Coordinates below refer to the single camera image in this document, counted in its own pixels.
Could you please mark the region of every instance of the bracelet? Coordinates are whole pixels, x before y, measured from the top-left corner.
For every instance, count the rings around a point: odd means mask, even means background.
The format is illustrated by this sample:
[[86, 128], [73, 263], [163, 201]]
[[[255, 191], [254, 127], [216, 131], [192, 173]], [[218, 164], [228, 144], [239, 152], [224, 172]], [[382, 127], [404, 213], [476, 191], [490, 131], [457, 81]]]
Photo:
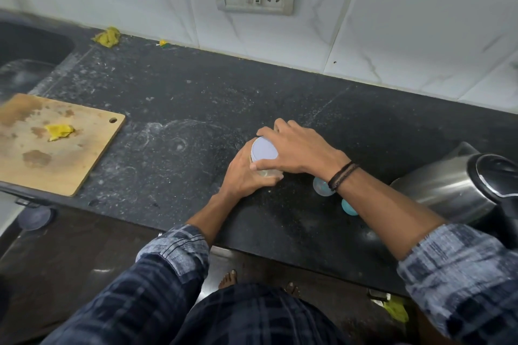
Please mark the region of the bracelet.
[[342, 184], [343, 181], [358, 168], [358, 164], [355, 164], [352, 161], [350, 161], [342, 169], [340, 169], [340, 171], [336, 172], [336, 174], [331, 178], [327, 186], [331, 191], [336, 191], [340, 184]]

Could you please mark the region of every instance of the plaid shirt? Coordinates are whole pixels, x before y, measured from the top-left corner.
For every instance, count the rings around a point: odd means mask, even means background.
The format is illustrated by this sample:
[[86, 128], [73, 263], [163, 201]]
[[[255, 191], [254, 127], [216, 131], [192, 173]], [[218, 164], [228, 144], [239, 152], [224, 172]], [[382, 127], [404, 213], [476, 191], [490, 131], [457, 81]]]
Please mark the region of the plaid shirt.
[[[174, 227], [42, 343], [348, 343], [318, 309], [264, 285], [237, 284], [192, 308], [208, 257], [197, 228]], [[518, 254], [495, 238], [443, 225], [414, 247], [398, 273], [444, 335], [473, 345], [516, 342]]]

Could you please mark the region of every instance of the purple lid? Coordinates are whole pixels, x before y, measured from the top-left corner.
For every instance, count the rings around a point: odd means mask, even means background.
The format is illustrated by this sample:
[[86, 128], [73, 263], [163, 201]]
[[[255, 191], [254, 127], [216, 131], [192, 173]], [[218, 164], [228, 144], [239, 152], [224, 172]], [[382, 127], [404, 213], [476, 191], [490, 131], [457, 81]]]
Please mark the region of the purple lid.
[[274, 144], [263, 136], [260, 136], [255, 140], [250, 153], [252, 162], [257, 160], [273, 160], [276, 159], [278, 155], [279, 153]]

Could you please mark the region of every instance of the black countertop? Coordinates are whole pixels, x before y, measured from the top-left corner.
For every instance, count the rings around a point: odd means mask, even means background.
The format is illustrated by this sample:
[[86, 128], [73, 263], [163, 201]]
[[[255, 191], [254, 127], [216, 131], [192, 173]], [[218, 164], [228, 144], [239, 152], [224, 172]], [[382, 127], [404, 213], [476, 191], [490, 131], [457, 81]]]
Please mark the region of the black countertop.
[[[202, 208], [237, 150], [278, 117], [315, 128], [386, 183], [461, 141], [518, 160], [510, 113], [138, 37], [108, 49], [90, 41], [95, 30], [46, 27], [76, 49], [31, 93], [127, 120], [75, 197], [0, 182], [6, 191], [165, 230]], [[404, 294], [388, 250], [338, 196], [318, 196], [312, 179], [286, 175], [244, 199], [217, 244]]]

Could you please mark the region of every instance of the cutting board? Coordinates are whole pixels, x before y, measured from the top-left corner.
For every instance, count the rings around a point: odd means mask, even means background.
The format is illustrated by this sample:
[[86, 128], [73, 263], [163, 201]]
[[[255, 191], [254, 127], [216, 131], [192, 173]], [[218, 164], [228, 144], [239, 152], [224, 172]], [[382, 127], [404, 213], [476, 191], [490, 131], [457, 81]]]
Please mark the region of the cutting board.
[[[59, 195], [74, 195], [125, 115], [28, 94], [0, 107], [0, 180]], [[75, 132], [49, 142], [45, 125]]]

